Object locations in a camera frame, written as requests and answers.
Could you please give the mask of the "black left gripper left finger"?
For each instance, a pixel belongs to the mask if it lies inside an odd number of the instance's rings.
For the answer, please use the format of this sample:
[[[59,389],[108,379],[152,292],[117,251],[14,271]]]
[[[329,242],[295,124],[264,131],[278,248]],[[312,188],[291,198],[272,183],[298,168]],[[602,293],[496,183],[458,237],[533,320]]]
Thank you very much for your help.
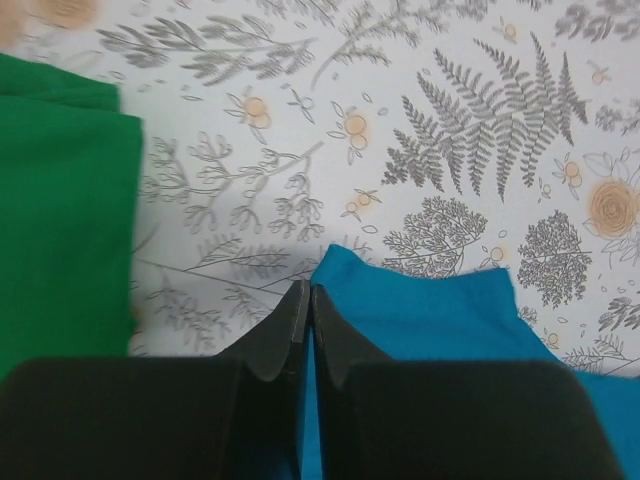
[[[5,479],[297,479],[307,282],[211,357],[58,357],[1,384]]]

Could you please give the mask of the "blue t shirt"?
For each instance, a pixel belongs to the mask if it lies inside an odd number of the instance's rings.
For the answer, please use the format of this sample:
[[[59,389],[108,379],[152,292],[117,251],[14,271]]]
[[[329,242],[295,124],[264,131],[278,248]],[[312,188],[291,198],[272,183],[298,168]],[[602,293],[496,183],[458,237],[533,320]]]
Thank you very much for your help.
[[[356,330],[398,360],[545,360],[558,364],[519,317],[506,269],[442,279],[371,266],[331,245],[311,275]],[[308,360],[302,479],[322,479],[316,375]],[[627,479],[639,479],[639,379],[575,371]]]

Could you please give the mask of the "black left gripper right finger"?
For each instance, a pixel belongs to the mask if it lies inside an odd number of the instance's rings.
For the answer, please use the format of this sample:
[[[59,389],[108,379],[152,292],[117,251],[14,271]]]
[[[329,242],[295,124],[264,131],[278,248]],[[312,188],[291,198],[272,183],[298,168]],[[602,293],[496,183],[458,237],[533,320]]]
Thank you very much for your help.
[[[400,361],[312,291],[327,479],[620,479],[577,378],[548,361]]]

